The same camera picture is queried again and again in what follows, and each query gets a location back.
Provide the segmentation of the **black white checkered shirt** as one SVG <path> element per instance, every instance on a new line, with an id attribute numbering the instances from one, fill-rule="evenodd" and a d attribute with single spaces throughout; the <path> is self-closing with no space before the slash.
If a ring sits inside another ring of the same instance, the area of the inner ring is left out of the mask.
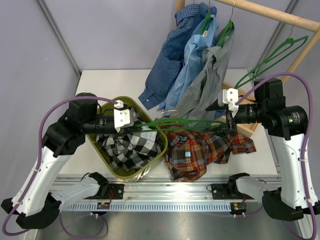
<path id="1" fill-rule="evenodd" d="M 138 132 L 126 135 L 99 134 L 96 143 L 109 156 L 115 170 L 139 170 L 161 152 L 157 132 Z"/>

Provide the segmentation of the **green hanger of plaid shirt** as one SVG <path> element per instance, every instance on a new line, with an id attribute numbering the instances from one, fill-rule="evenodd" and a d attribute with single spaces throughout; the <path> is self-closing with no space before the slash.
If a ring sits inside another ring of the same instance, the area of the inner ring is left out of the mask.
<path id="1" fill-rule="evenodd" d="M 140 130 L 133 133 L 172 132 L 177 130 L 217 129 L 224 124 L 221 120 L 197 120 L 181 117 L 162 117 L 151 122 L 135 124 Z"/>

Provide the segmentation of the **red plaid shirt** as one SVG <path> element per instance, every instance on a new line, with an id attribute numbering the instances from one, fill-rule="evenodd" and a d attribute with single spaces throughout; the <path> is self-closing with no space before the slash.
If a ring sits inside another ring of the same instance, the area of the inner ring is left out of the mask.
<path id="1" fill-rule="evenodd" d="M 168 147 L 164 162 L 173 181 L 191 182 L 207 172 L 210 164 L 227 164 L 230 155 L 256 152 L 254 141 L 241 133 L 166 131 Z"/>

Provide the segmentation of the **green hanger with metal hook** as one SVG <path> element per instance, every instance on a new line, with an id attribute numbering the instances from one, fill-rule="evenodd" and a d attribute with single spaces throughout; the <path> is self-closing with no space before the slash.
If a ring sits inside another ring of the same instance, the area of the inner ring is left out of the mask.
<path id="1" fill-rule="evenodd" d="M 235 89 L 239 89 L 240 87 L 243 87 L 244 85 L 250 83 L 257 77 L 259 77 L 261 74 L 265 73 L 267 70 L 271 69 L 273 66 L 280 63 L 285 58 L 289 57 L 291 54 L 296 52 L 298 49 L 300 49 L 308 40 L 309 36 L 305 35 L 303 37 L 294 39 L 291 37 L 293 33 L 293 28 L 297 25 L 297 23 L 303 19 L 303 17 L 299 17 L 298 20 L 294 23 L 294 25 L 291 27 L 289 36 L 283 41 L 280 45 L 278 45 L 275 50 L 267 56 L 261 63 L 256 65 L 250 72 L 248 72 L 246 75 L 244 75 L 236 84 Z M 259 69 L 274 61 L 271 65 L 264 68 L 262 71 L 259 72 Z"/>

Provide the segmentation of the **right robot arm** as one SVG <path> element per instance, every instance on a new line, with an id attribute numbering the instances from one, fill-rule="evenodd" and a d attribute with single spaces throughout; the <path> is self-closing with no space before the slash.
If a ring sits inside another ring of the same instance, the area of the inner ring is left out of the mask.
<path id="1" fill-rule="evenodd" d="M 296 221 L 320 213 L 320 201 L 313 190 L 307 162 L 308 125 L 311 115 L 300 106 L 287 106 L 283 83 L 278 78 L 254 83 L 254 103 L 239 104 L 238 91 L 223 89 L 217 100 L 205 110 L 224 110 L 222 131 L 234 134 L 238 124 L 260 123 L 268 132 L 278 158 L 281 186 L 266 184 L 248 173 L 231 175 L 227 193 L 232 198 L 247 195 L 260 202 L 269 217 Z"/>

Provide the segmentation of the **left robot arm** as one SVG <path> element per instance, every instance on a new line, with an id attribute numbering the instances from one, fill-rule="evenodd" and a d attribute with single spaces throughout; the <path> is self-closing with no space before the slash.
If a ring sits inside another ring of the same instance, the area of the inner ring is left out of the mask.
<path id="1" fill-rule="evenodd" d="M 109 182 L 100 173 L 90 173 L 61 193 L 50 191 L 62 167 L 86 135 L 115 134 L 133 126 L 133 114 L 122 100 L 80 93 L 54 105 L 43 117 L 38 130 L 38 157 L 18 193 L 4 199 L 2 209 L 7 217 L 2 231 L 16 236 L 6 227 L 12 215 L 24 234 L 47 228 L 67 207 L 88 197 L 110 196 Z"/>

